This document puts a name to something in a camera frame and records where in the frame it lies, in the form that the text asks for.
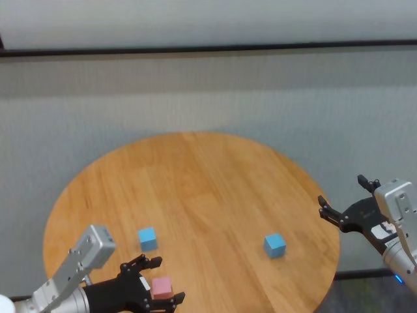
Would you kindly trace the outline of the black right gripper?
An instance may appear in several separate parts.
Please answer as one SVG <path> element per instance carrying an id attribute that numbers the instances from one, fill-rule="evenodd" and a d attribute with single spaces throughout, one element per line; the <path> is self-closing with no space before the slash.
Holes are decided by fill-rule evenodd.
<path id="1" fill-rule="evenodd" d="M 362 174 L 357 176 L 357 181 L 372 196 L 381 186 L 378 179 L 370 181 Z M 388 242 L 397 238 L 395 226 L 381 213 L 375 198 L 359 200 L 342 215 L 333 209 L 322 195 L 317 197 L 317 201 L 320 206 L 319 215 L 322 219 L 335 225 L 343 233 L 361 233 L 380 255 L 384 254 Z"/>

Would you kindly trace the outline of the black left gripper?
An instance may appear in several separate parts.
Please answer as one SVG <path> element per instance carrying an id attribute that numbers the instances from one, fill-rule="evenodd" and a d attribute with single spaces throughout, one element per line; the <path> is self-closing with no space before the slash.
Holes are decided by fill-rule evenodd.
<path id="1" fill-rule="evenodd" d="M 83 288 L 89 312 L 151 312 L 151 310 L 176 310 L 186 294 L 180 292 L 168 299 L 151 299 L 151 287 L 139 274 L 162 264 L 162 257 L 148 258 L 141 254 L 120 265 L 116 278 Z"/>

